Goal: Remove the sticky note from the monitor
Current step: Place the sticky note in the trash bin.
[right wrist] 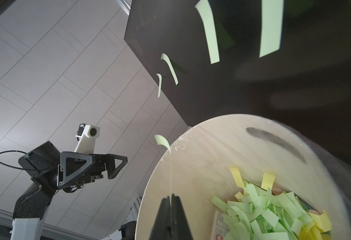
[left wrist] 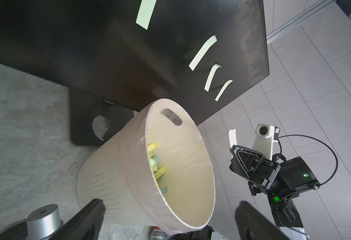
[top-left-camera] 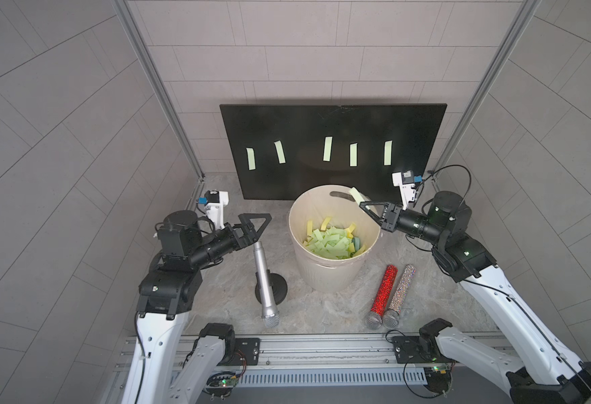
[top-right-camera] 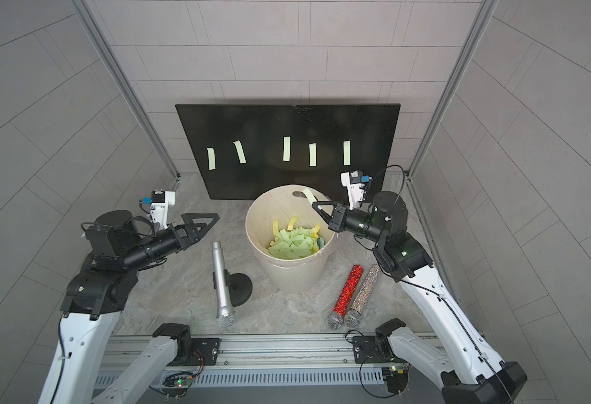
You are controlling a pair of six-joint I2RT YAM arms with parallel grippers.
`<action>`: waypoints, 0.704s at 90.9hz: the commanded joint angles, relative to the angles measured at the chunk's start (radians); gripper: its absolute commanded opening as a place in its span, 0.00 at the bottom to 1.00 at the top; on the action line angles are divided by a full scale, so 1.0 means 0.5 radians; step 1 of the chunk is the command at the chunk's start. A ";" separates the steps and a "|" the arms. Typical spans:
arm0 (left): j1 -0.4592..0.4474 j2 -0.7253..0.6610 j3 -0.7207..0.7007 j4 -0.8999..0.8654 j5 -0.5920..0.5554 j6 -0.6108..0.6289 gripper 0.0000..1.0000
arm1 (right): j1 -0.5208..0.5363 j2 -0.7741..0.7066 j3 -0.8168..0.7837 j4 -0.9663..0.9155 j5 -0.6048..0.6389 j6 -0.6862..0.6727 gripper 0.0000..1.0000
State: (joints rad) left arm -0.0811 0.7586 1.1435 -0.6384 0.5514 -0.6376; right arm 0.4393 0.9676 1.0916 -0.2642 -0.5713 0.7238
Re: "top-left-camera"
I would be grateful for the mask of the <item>green sticky note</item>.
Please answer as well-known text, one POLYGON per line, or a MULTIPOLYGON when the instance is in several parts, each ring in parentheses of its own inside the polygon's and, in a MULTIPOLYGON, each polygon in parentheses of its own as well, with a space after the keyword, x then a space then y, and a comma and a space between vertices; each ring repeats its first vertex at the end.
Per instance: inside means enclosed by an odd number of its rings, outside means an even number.
POLYGON ((279 164, 285 164, 285 152, 281 141, 274 143, 279 164))
POLYGON ((323 147, 323 157, 322 157, 322 161, 324 161, 324 162, 331 161, 333 139, 334 138, 332 138, 332 136, 325 137, 324 147, 323 147))
POLYGON ((392 164, 393 142, 384 142, 383 165, 390 166, 392 164))
POLYGON ((246 153, 247 153, 247 160, 248 160, 248 170, 253 171, 256 169, 255 153, 254 153, 253 148, 247 147, 246 153))
POLYGON ((359 192, 359 190, 357 190, 356 187, 351 188, 349 190, 349 194, 354 199, 354 202, 358 206, 359 206, 359 203, 361 203, 363 201, 371 201, 368 198, 366 198, 361 192, 359 192))
POLYGON ((352 143, 349 145, 349 166, 352 168, 358 164, 358 144, 352 143))

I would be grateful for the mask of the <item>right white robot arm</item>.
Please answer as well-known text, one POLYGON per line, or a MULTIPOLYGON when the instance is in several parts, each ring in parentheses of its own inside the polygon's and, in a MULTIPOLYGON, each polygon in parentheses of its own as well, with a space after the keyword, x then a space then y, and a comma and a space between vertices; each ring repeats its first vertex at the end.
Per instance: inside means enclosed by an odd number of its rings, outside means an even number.
POLYGON ((438 318, 418 333, 409 355, 425 363, 459 363, 482 375, 515 403, 583 403, 591 398, 591 362, 584 362, 543 323, 506 278, 492 254, 467 233, 472 216, 463 198, 440 191, 427 212, 388 202, 363 200, 355 190, 321 186, 290 207, 289 228, 302 277, 320 291, 345 285, 336 262, 304 247, 325 220, 357 224, 364 250, 381 231, 402 232, 430 244, 439 269, 462 286, 489 313, 515 350, 505 355, 438 318))

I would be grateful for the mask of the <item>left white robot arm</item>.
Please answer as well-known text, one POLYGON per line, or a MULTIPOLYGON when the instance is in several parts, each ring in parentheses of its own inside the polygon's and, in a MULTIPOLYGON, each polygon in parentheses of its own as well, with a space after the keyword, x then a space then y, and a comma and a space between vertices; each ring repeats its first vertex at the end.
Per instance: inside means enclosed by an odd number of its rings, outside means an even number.
POLYGON ((124 403, 195 403, 202 394, 226 399, 240 382, 242 370, 216 370, 235 359, 248 366, 243 351, 236 347, 233 326, 224 323, 209 323, 201 330, 179 375, 173 375, 202 270, 258 242, 272 220, 268 213, 244 213, 238 218, 235 225, 226 223, 220 230, 206 232, 199 226, 204 217, 179 210, 155 225, 162 249, 139 285, 136 347, 124 403))

